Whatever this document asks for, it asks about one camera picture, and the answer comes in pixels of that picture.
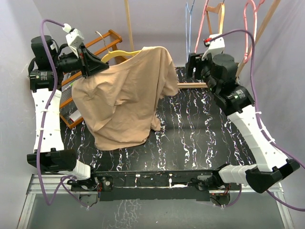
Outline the gold yellow hanger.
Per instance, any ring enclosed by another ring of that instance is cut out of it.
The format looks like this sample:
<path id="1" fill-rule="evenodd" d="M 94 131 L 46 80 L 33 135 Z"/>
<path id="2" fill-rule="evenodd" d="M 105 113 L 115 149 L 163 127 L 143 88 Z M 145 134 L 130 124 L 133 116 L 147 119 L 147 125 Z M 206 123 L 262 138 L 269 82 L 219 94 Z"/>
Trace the gold yellow hanger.
<path id="1" fill-rule="evenodd" d="M 108 51 L 107 54 L 105 54 L 102 58 L 101 58 L 101 62 L 103 63 L 108 63 L 110 59 L 119 59 L 120 63 L 124 62 L 127 60 L 126 56 L 135 56 L 138 53 L 141 52 L 141 50 L 138 51 L 133 51 L 133 52 L 127 52 L 127 51 L 123 51 L 123 50 L 114 50 L 114 51 L 110 51 L 108 48 L 106 48 L 106 50 Z"/>

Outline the beige t shirt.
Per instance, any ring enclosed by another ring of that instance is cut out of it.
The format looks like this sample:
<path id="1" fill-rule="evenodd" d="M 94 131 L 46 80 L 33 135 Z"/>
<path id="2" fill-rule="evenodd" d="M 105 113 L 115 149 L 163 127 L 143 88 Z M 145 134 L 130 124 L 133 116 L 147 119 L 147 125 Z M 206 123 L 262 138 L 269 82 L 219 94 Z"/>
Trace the beige t shirt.
<path id="1" fill-rule="evenodd" d="M 72 85 L 73 101 L 99 150 L 138 146 L 161 129 L 160 99 L 178 93 L 173 59 L 162 46 L 143 47 L 134 57 Z"/>

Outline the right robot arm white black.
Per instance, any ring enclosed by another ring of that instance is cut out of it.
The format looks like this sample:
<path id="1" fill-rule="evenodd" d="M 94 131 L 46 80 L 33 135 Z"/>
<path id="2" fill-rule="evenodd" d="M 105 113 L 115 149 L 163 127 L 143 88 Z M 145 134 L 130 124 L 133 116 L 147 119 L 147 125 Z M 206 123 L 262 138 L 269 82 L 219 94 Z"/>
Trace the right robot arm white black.
<path id="1" fill-rule="evenodd" d="M 237 64 L 228 54 L 215 56 L 210 53 L 191 53 L 186 64 L 188 78 L 203 80 L 212 93 L 216 104 L 237 127 L 251 150 L 256 164 L 250 166 L 223 165 L 213 171 L 213 185 L 224 189 L 229 183 L 249 185 L 257 193 L 271 186 L 300 168 L 294 159 L 289 159 L 266 138 L 258 125 L 254 99 L 248 90 L 235 81 Z"/>

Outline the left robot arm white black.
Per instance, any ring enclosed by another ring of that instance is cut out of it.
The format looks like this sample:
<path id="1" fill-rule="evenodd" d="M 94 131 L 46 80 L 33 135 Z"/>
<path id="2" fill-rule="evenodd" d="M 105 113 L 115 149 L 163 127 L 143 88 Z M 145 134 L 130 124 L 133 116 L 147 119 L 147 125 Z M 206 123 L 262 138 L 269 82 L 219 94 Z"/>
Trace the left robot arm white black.
<path id="1" fill-rule="evenodd" d="M 40 172 L 73 176 L 82 180 L 87 190 L 94 190 L 99 182 L 90 166 L 80 162 L 73 150 L 64 148 L 60 130 L 61 82 L 65 73 L 80 71 L 83 77 L 89 77 L 109 66 L 85 47 L 81 35 L 69 33 L 61 46 L 49 35 L 45 40 L 55 68 L 50 65 L 41 37 L 33 38 L 31 49 L 35 57 L 28 73 L 35 103 L 36 140 L 27 162 Z"/>

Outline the wooden hanger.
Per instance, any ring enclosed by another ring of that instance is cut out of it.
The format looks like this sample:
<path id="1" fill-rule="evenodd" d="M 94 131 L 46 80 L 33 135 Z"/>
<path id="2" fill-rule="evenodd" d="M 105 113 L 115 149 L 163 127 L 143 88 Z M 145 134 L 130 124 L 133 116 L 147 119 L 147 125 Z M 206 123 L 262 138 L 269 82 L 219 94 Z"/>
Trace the wooden hanger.
<path id="1" fill-rule="evenodd" d="M 212 27 L 211 27 L 211 22 L 210 22 L 210 17 L 209 13 L 215 13 L 218 15 L 218 34 L 223 33 L 223 26 L 224 26 L 224 16 L 225 16 L 225 4 L 223 3 L 218 3 L 216 7 L 208 6 L 205 9 L 205 15 L 207 18 L 207 23 L 208 23 L 208 29 L 209 29 L 209 34 L 212 35 Z"/>

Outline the orange wooden shelf rack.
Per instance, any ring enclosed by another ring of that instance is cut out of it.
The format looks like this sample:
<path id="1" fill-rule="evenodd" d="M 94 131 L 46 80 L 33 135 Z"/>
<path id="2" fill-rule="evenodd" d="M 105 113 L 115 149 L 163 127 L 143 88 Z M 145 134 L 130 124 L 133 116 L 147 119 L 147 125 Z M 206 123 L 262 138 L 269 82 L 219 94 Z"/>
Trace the orange wooden shelf rack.
<path id="1" fill-rule="evenodd" d="M 106 48 L 108 48 L 110 51 L 117 50 L 118 44 L 121 42 L 122 37 L 117 32 L 108 30 L 108 32 L 102 36 L 99 36 L 93 41 L 87 43 L 86 48 L 101 58 L 107 53 Z M 81 78 L 81 72 L 74 71 L 66 74 L 61 84 L 62 95 L 60 101 L 60 118 L 69 129 L 74 128 L 83 121 L 82 117 L 76 122 L 69 119 L 69 116 L 77 110 L 77 107 L 72 99 L 71 89 L 72 83 L 79 78 Z"/>

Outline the white red small box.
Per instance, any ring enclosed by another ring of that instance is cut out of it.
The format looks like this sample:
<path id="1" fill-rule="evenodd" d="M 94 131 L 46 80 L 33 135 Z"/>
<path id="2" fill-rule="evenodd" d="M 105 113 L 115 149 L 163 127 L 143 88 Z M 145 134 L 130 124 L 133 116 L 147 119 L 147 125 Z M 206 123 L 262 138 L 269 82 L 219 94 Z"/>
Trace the white red small box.
<path id="1" fill-rule="evenodd" d="M 69 116 L 69 119 L 73 122 L 76 122 L 80 118 L 81 118 L 81 113 L 79 112 L 79 110 L 76 110 Z"/>

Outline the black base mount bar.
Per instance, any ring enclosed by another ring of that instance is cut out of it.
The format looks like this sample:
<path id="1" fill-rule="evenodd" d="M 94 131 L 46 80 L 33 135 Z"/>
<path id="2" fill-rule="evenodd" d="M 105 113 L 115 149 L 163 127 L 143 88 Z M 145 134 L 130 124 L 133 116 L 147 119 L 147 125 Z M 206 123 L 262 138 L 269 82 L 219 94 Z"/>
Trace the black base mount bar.
<path id="1" fill-rule="evenodd" d="M 209 201 L 210 193 L 238 191 L 214 170 L 103 171 L 86 180 L 69 180 L 72 191 L 96 191 L 100 201 L 193 199 Z"/>

